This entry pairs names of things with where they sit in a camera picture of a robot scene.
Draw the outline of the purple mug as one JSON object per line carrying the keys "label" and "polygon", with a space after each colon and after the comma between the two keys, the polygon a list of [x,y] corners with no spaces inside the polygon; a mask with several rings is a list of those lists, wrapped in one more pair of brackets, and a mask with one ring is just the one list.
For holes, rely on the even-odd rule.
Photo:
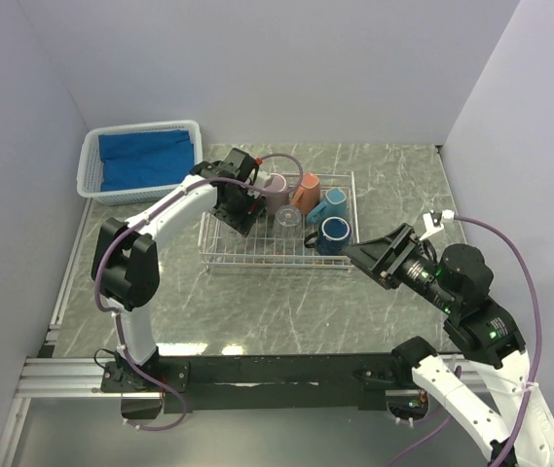
{"label": "purple mug", "polygon": [[271,182],[265,189],[268,191],[265,195],[266,215],[274,216],[282,206],[289,203],[287,180],[282,174],[272,173]]}

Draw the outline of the dark blue mug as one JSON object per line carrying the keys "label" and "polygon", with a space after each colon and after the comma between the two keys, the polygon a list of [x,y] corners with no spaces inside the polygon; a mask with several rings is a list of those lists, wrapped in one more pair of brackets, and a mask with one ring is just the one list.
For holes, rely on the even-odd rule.
{"label": "dark blue mug", "polygon": [[339,216],[328,217],[304,238],[304,246],[322,256],[340,256],[351,238],[350,223]]}

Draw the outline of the clear glass cup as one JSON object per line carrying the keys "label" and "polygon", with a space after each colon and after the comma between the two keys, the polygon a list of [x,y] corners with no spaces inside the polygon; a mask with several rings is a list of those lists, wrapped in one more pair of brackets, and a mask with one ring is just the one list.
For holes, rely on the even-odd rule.
{"label": "clear glass cup", "polygon": [[273,221],[273,236],[279,241],[298,241],[303,231],[303,216],[300,209],[294,205],[281,206]]}

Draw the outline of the light blue mug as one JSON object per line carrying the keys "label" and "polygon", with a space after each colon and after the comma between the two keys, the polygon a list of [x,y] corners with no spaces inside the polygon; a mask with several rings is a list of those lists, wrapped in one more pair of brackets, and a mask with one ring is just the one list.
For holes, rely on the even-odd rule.
{"label": "light blue mug", "polygon": [[319,204],[307,215],[306,222],[319,225],[330,217],[346,218],[348,212],[348,198],[340,188],[328,190]]}

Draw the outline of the white wire dish rack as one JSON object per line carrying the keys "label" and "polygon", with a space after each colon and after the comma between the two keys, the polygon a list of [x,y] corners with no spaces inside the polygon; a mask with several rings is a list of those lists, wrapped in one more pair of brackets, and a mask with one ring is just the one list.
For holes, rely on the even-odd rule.
{"label": "white wire dish rack", "polygon": [[202,217],[198,248],[202,263],[211,267],[351,269],[348,257],[324,256],[304,246],[306,235],[317,230],[305,219],[292,232],[274,228],[268,215],[258,219],[247,236],[209,213]]}

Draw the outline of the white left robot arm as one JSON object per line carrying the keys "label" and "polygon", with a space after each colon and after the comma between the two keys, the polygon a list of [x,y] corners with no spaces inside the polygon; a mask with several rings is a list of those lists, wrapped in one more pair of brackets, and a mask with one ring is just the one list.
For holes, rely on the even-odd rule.
{"label": "white left robot arm", "polygon": [[153,388],[160,368],[149,303],[161,282],[160,251],[178,232],[210,212],[240,234],[248,234],[265,211],[272,176],[262,161],[238,149],[217,162],[200,162],[170,194],[141,213],[111,218],[99,230],[92,264],[95,303],[110,312],[117,351],[130,362],[125,379],[136,390]]}

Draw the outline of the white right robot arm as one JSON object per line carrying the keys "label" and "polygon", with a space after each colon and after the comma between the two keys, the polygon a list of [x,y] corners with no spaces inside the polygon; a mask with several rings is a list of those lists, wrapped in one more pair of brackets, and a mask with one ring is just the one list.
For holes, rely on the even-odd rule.
{"label": "white right robot arm", "polygon": [[490,297],[494,274],[480,250],[455,243],[435,258],[429,241],[404,224],[344,252],[385,289],[404,285],[445,313],[444,331],[496,405],[480,400],[421,337],[393,349],[393,380],[436,399],[489,465],[554,466],[554,417],[536,383],[536,357],[511,314]]}

